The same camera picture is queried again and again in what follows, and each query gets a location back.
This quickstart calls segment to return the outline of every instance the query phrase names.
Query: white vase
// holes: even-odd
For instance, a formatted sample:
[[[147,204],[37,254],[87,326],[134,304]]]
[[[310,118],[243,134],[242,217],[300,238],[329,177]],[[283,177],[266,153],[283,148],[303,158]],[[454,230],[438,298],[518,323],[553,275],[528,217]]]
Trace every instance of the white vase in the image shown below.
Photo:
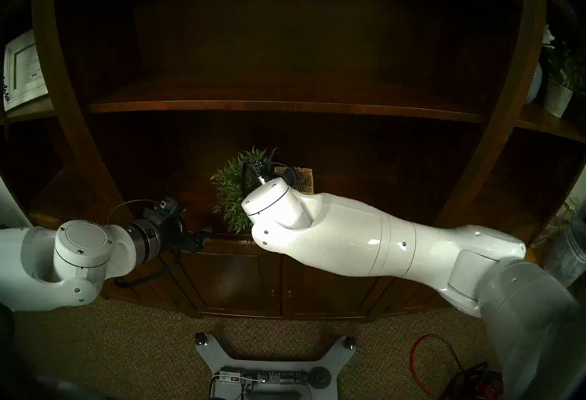
[[[572,98],[572,91],[551,78],[547,81],[547,92],[543,107],[555,117],[561,117]]]
[[[535,67],[535,73],[533,74],[533,80],[531,81],[531,86],[529,87],[529,92],[527,93],[527,98],[525,99],[525,105],[531,103],[537,97],[537,93],[539,92],[539,88],[541,86],[541,80],[543,78],[543,70],[541,69],[541,64],[537,63],[537,67]]]

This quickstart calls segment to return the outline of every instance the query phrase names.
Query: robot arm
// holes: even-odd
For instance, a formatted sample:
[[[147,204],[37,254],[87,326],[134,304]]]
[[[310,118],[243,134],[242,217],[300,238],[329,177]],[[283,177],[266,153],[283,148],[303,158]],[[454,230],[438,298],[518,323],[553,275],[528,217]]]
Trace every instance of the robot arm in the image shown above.
[[[474,316],[485,273],[504,258],[525,256],[522,241],[499,231],[419,225],[353,199],[300,194],[282,178],[258,187],[242,206],[264,249],[340,275],[414,280]]]
[[[281,178],[253,191],[243,208],[260,247],[340,275],[414,280],[481,317],[502,367],[506,399],[535,391],[544,377],[559,383],[546,370],[557,354],[553,342],[563,337],[563,326],[582,318],[558,281],[524,261],[522,241],[481,226],[406,222],[352,199],[300,194]],[[571,392],[585,372],[583,364],[572,367],[573,381],[560,389]]]
[[[74,220],[57,231],[2,230],[0,303],[21,311],[84,305],[100,294],[104,280],[128,274],[161,250],[201,250],[205,238],[187,233],[182,211],[178,200],[166,198],[124,227]]]

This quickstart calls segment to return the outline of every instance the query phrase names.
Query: beige carpet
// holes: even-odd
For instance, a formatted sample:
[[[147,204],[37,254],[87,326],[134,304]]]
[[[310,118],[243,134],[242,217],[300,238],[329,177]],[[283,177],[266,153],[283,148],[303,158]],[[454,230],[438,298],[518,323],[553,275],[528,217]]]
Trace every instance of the beige carpet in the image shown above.
[[[340,398],[427,398],[409,370],[413,343],[437,333],[464,367],[496,357],[476,318],[455,309],[400,315],[370,324],[354,321],[194,320],[118,300],[43,313],[17,313],[16,347],[32,369],[102,390],[121,400],[205,400],[211,373],[193,345],[213,333],[234,358],[317,359],[338,336],[354,335],[358,351],[339,376]],[[416,368],[439,395],[456,372],[437,340],[420,346]]]

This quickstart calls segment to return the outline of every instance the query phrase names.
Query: framed certificate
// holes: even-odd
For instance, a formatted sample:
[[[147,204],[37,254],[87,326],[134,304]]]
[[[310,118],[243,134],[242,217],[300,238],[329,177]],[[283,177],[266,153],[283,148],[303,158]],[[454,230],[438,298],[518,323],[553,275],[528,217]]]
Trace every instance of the framed certificate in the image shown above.
[[[9,96],[4,99],[6,111],[47,94],[32,29],[6,45],[4,84]]]

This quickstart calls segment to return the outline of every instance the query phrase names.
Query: power strip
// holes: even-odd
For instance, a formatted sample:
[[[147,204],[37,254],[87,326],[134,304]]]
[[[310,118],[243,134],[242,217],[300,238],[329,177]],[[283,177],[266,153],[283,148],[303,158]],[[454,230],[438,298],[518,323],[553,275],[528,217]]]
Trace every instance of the power strip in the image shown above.
[[[308,382],[307,372],[304,371],[249,371],[239,370],[234,367],[222,367],[220,382],[240,383],[247,381],[245,378],[253,379],[263,384],[297,384],[306,385]]]

